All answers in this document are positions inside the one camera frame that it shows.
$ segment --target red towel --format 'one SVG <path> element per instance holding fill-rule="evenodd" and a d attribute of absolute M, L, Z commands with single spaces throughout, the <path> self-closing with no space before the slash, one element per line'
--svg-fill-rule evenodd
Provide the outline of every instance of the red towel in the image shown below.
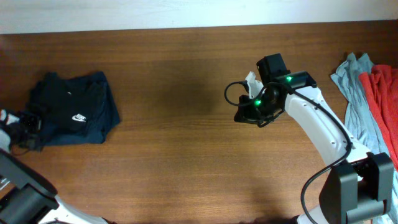
<path fill-rule="evenodd" d="M 372 74 L 364 72 L 359 80 L 391 160 L 398 170 L 398 69 L 391 69 L 389 65 L 375 65 Z"/>

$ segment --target wooden tabletop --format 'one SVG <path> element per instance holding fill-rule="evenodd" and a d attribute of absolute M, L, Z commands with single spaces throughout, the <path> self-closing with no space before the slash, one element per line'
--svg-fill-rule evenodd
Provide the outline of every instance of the wooden tabletop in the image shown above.
<path fill-rule="evenodd" d="M 261 129 L 234 123 L 223 97 L 278 52 L 288 69 L 311 74 L 343 119 L 346 100 L 330 75 L 350 52 L 398 66 L 397 21 L 0 35 L 0 102 L 23 109 L 48 71 L 104 71 L 122 119 L 106 142 L 19 158 L 84 212 L 118 223 L 292 217 L 320 155 L 287 114 Z M 309 207 L 324 180 L 308 190 Z"/>

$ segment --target green light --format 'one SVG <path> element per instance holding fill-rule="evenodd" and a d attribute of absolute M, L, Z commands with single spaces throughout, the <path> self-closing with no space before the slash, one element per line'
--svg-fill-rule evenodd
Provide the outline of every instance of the green light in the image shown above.
<path fill-rule="evenodd" d="M 256 106 L 259 106 L 261 104 L 261 100 L 256 100 L 255 102 L 254 102 L 254 105 L 256 105 Z"/>

